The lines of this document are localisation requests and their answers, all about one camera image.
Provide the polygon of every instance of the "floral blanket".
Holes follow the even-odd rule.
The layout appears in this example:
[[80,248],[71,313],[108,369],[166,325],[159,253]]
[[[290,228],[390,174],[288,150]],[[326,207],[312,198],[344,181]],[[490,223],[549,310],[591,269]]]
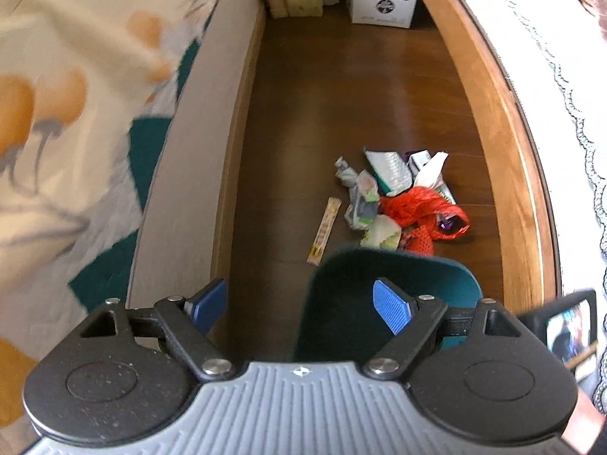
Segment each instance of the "floral blanket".
[[0,454],[30,441],[29,370],[106,297],[126,297],[216,2],[0,0]]

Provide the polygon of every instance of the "plastic wrapper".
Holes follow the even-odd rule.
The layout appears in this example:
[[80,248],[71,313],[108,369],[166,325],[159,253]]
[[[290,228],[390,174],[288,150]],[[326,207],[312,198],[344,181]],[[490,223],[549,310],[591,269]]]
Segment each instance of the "plastic wrapper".
[[[441,157],[443,157],[444,159],[447,158],[447,153],[444,153],[444,152],[437,153],[435,155],[435,157],[438,156],[439,154],[441,154],[441,156],[439,156],[438,159],[440,159]],[[430,152],[428,152],[427,150],[420,150],[420,151],[409,153],[407,159],[408,159],[407,165],[409,166],[409,169],[411,170],[411,173],[414,176],[414,178],[417,179],[417,176],[420,173],[420,171],[424,168],[424,166],[426,166],[426,164],[428,164],[430,161],[432,161],[433,158],[430,156]],[[424,178],[427,179],[428,176],[426,174],[424,174],[422,179],[424,179]],[[442,179],[441,173],[439,173],[438,179],[434,183],[433,189],[435,191],[437,191],[448,202],[450,202],[452,204],[455,203],[455,198],[453,197],[453,193],[451,193],[451,190],[448,188],[447,184]]]
[[329,234],[331,234],[331,229],[333,228],[335,217],[338,215],[339,207],[341,207],[341,200],[333,196],[329,197],[327,208],[325,208],[325,213],[322,216],[321,225],[316,232],[316,237],[306,262],[316,265],[317,267],[321,264],[321,259],[325,253]]
[[370,248],[396,250],[401,239],[401,226],[386,215],[378,215],[366,228],[360,245]]
[[339,158],[335,167],[338,169],[335,176],[350,194],[350,206],[344,218],[350,229],[361,231],[371,224],[379,209],[377,181],[365,170],[356,173],[344,158]]
[[386,196],[396,196],[411,188],[413,176],[398,152],[372,152],[364,149],[364,153]]
[[442,184],[442,166],[447,160],[446,152],[437,152],[415,176],[414,186],[425,186],[436,190]]

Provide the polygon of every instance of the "wooden floor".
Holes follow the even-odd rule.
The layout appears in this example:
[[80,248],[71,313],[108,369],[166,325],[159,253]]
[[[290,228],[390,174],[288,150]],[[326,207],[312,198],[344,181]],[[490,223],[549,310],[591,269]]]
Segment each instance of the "wooden floor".
[[352,25],[344,6],[321,18],[268,19],[251,97],[230,274],[232,357],[288,360],[305,291],[305,263],[329,196],[344,202],[327,253],[356,243],[344,221],[339,156],[362,148],[448,152],[444,178],[468,213],[457,241],[435,243],[501,299],[502,262],[489,175],[470,107],[423,6],[410,30]]

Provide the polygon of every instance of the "gray plastic base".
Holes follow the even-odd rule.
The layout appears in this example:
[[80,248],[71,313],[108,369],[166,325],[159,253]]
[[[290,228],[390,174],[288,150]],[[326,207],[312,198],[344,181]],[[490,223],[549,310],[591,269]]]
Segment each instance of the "gray plastic base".
[[28,455],[396,455],[576,452],[553,438],[526,447],[473,444],[421,416],[401,385],[362,376],[354,363],[251,363],[204,385],[173,424],[112,448],[43,438]]

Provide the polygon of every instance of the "blue pedal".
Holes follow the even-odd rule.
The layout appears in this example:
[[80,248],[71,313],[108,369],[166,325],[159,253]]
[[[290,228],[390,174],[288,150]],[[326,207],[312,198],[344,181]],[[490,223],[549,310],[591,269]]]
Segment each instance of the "blue pedal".
[[183,310],[198,331],[207,334],[227,307],[228,286],[223,279],[214,279],[188,299]]
[[388,279],[373,284],[373,306],[393,334],[398,334],[415,313],[415,299],[409,297]]

